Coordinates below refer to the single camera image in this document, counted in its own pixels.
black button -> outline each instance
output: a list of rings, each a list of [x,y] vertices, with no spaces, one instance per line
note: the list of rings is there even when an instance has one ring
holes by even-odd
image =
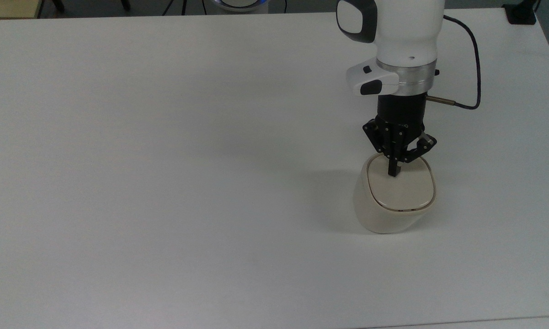
[[[368,83],[364,83],[360,88],[360,94],[362,95],[377,95],[382,91],[382,81],[374,80]]]

beige lid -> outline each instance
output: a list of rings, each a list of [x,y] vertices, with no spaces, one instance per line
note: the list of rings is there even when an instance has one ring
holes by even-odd
[[[368,166],[372,196],[384,208],[412,211],[427,207],[435,199],[435,181],[423,158],[403,163],[397,177],[388,175],[389,161],[377,156]]]

black stand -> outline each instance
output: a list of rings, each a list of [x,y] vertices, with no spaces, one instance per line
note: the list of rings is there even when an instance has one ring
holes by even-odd
[[[534,15],[534,4],[536,0],[524,0],[517,5],[503,5],[502,8],[506,10],[506,17],[508,21],[513,25],[534,25],[536,23],[536,16]]]

gray floor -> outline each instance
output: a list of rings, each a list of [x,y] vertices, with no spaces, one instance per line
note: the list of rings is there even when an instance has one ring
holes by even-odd
[[[120,0],[63,0],[65,13],[57,13],[51,0],[45,0],[40,18],[160,16],[169,2],[170,0],[130,0],[132,9],[126,12]],[[335,2],[336,0],[288,0],[287,12],[331,12],[335,10]],[[446,8],[499,8],[504,3],[518,2],[519,0],[446,0]],[[180,15],[182,4],[183,0],[174,0],[166,14]],[[282,12],[283,9],[284,0],[271,0],[270,12]],[[201,0],[188,0],[185,14],[203,15]],[[537,16],[549,42],[549,0],[542,0]]]

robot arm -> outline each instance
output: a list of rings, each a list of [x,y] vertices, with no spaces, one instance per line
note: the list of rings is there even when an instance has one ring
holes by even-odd
[[[372,43],[376,58],[348,69],[357,95],[377,95],[378,115],[364,125],[389,175],[425,154],[437,140],[425,133],[426,93],[433,86],[444,0],[338,0],[337,24],[350,39]],[[414,142],[416,148],[409,150]]]

